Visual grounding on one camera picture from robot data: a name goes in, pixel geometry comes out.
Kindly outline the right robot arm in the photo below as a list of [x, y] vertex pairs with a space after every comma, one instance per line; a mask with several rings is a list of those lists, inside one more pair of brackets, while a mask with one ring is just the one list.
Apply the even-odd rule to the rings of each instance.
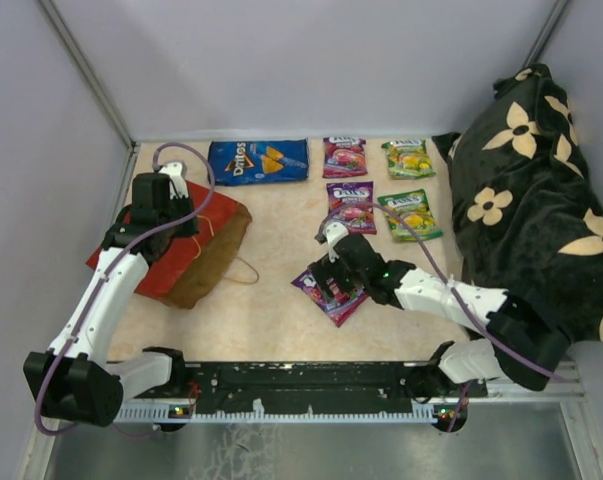
[[321, 294], [334, 299], [356, 288], [379, 305], [443, 317], [477, 334], [445, 347], [436, 367], [454, 384], [507, 378], [540, 392], [559, 380], [571, 337], [553, 309], [533, 291], [477, 287], [386, 261], [360, 234], [319, 233], [326, 254], [309, 266]]

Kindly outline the green snack packet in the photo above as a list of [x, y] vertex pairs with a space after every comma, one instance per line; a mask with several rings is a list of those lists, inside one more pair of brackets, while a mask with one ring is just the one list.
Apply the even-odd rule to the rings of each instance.
[[422, 179], [436, 175], [424, 140], [393, 140], [382, 144], [389, 177]]

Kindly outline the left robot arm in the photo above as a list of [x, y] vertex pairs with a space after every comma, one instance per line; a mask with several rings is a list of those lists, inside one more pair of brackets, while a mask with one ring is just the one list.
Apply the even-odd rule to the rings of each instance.
[[107, 427], [125, 402], [156, 387], [172, 391], [184, 381], [185, 360], [175, 349], [149, 347], [114, 365], [107, 356], [135, 290], [174, 239], [197, 233], [199, 210], [181, 162], [134, 178], [132, 201], [105, 233], [75, 311], [47, 350], [29, 353], [24, 362], [40, 433], [55, 433], [44, 425], [46, 418], [69, 427]]

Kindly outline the red paper bag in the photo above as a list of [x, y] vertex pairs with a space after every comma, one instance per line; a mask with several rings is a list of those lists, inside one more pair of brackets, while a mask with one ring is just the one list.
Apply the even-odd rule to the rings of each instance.
[[135, 292], [179, 309], [191, 309], [220, 282], [242, 244], [252, 216], [247, 207], [215, 192], [197, 214], [199, 233], [177, 238]]

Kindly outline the blue snack packet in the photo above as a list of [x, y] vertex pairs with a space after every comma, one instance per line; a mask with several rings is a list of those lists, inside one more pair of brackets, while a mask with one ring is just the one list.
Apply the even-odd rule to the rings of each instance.
[[304, 181], [309, 175], [307, 139], [213, 141], [208, 161], [221, 186]]

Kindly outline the purple berries candy packet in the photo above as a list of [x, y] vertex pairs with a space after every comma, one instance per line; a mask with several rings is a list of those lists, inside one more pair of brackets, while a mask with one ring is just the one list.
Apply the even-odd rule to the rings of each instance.
[[337, 327], [341, 327], [348, 318], [364, 303], [369, 296], [360, 287], [342, 292], [334, 286], [329, 297], [320, 288], [309, 270], [304, 271], [291, 284], [303, 291]]
[[359, 137], [325, 137], [323, 177], [332, 179], [366, 175], [365, 146], [366, 140]]
[[342, 223], [351, 234], [377, 233], [374, 221], [373, 182], [332, 182], [326, 185], [328, 212], [335, 211], [332, 218]]

